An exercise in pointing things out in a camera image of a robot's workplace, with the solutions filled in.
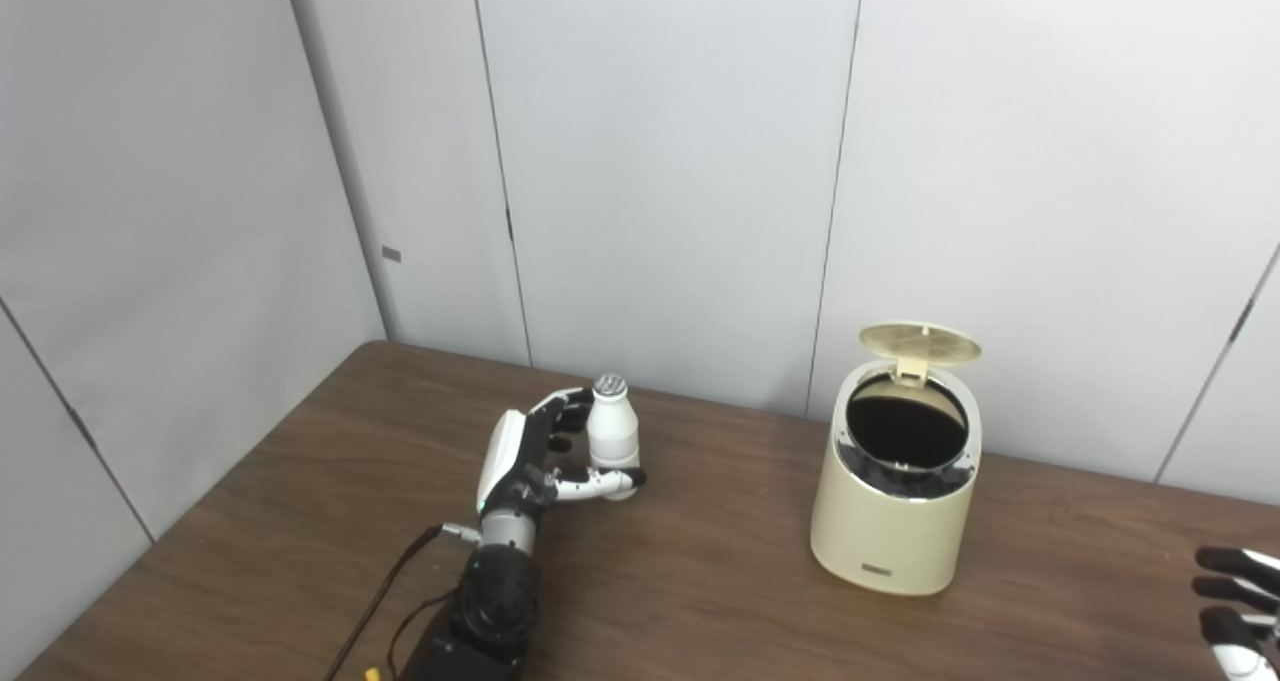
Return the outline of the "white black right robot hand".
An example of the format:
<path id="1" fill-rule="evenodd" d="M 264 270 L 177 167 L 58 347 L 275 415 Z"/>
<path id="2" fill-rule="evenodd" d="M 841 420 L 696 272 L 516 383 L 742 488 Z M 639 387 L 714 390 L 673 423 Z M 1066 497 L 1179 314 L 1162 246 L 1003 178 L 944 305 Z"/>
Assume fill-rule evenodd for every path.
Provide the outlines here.
<path id="1" fill-rule="evenodd" d="M 1279 559 L 1239 547 L 1201 547 L 1196 563 L 1207 573 L 1192 580 L 1199 635 L 1226 680 L 1276 680 Z"/>

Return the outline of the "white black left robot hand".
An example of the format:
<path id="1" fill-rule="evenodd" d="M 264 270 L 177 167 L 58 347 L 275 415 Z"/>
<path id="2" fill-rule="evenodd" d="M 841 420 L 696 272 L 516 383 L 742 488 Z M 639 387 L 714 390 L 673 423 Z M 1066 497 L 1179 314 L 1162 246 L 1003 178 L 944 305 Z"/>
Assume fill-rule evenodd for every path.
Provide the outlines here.
<path id="1" fill-rule="evenodd" d="M 571 449 L 575 434 L 586 438 L 589 463 L 549 467 L 550 456 Z M 605 375 L 593 388 L 553 390 L 531 410 L 499 417 L 477 484 L 476 516 L 509 511 L 538 518 L 557 502 L 628 499 L 646 481 L 626 381 Z"/>

